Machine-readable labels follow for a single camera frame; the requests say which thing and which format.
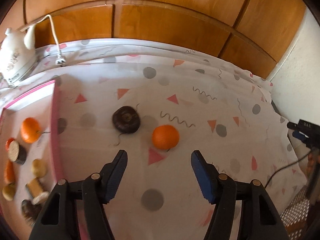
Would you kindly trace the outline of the small orange carrot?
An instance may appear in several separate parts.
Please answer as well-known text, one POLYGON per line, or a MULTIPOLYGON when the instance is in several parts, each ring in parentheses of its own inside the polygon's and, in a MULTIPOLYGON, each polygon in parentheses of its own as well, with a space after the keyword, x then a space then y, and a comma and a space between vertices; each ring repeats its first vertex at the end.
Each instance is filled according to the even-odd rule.
POLYGON ((13 162, 7 161, 6 167, 4 169, 4 182, 6 184, 14 184, 16 181, 16 176, 14 172, 13 162))

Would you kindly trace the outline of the dark round beet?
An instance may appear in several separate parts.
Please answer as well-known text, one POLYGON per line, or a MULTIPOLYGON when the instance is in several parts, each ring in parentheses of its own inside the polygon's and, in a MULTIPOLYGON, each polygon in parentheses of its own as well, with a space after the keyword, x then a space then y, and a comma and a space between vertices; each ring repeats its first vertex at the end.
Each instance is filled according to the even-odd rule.
POLYGON ((114 127, 121 133, 132 134, 140 128, 140 117, 131 106, 123 106, 112 115, 114 127))

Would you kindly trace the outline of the dark cut root large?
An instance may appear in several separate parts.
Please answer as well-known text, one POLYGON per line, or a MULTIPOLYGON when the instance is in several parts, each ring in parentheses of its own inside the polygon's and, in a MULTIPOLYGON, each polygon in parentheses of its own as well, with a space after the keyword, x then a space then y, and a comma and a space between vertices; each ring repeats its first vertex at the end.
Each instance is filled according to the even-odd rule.
POLYGON ((8 158, 13 163, 23 165, 27 158, 27 152, 19 142, 13 140, 9 145, 8 158))

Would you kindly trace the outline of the red tomato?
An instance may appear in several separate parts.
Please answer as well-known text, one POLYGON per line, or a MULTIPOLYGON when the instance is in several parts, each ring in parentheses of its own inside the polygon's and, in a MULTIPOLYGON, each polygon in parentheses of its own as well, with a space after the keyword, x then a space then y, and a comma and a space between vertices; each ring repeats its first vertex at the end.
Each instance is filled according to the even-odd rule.
POLYGON ((5 150, 8 151, 10 144, 15 140, 15 138, 10 137, 5 143, 5 150))

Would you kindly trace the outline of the patterned white tablecloth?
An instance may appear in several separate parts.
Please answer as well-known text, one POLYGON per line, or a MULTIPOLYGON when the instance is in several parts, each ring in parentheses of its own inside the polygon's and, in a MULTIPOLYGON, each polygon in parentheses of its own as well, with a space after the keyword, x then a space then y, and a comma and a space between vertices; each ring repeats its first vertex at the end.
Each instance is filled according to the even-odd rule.
POLYGON ((119 150, 127 168, 105 212, 116 239, 203 239, 214 208, 191 168, 199 150, 234 180, 261 181, 283 212, 306 178, 289 142, 287 120, 272 106, 272 84, 231 63, 149 42, 89 40, 62 45, 67 65, 56 65, 54 46, 37 50, 31 76, 13 89, 1 86, 4 106, 28 90, 55 81, 60 92, 62 148, 99 172, 119 150), (140 128, 119 132, 112 115, 133 107, 140 128), (159 150, 153 130, 174 126, 175 148, 159 150))

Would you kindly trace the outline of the orange mandarin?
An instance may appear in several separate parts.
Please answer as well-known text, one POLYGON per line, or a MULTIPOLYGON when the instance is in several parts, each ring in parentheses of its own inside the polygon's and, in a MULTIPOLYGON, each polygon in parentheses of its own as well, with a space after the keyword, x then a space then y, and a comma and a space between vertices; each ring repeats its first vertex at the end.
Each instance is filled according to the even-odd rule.
POLYGON ((171 125, 158 126, 153 130, 152 143, 159 150, 175 148, 180 141, 179 131, 171 125))
POLYGON ((39 122, 31 117, 24 119, 20 127, 20 134, 24 142, 28 144, 36 142, 42 134, 39 122))

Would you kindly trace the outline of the white ceramic electric kettle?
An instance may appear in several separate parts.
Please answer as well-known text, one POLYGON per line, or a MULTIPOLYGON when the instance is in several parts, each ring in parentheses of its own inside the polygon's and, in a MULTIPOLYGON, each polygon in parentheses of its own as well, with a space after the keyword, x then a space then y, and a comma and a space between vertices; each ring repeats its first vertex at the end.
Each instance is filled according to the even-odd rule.
POLYGON ((35 51, 35 25, 27 33, 7 28, 1 45, 1 74, 8 85, 23 79, 37 61, 35 51))

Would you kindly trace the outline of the pink rimmed tray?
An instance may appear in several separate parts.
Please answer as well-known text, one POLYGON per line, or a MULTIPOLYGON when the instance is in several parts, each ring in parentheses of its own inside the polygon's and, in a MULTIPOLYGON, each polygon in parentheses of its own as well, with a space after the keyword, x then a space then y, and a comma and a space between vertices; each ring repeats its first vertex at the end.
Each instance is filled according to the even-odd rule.
POLYGON ((7 103, 1 112, 1 218, 18 239, 31 227, 22 216, 22 201, 53 189, 62 178, 76 181, 89 170, 75 150, 67 153, 58 134, 60 92, 55 81, 38 85, 7 103))

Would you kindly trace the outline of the yellow green small fruit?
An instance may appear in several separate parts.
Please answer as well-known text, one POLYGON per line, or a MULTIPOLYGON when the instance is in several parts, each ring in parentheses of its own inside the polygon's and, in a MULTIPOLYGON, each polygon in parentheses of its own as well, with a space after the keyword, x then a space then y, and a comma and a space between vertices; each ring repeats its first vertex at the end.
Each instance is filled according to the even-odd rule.
POLYGON ((16 194, 16 185, 14 183, 5 185, 2 194, 5 200, 13 201, 16 194))

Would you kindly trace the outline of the dark round root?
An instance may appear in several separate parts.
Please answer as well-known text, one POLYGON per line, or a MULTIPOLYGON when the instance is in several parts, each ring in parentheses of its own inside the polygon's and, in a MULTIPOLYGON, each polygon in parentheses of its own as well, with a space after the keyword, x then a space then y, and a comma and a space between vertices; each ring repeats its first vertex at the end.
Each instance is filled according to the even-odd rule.
POLYGON ((26 223, 33 227, 42 210, 41 204, 33 205, 30 200, 24 199, 21 203, 21 212, 26 223))

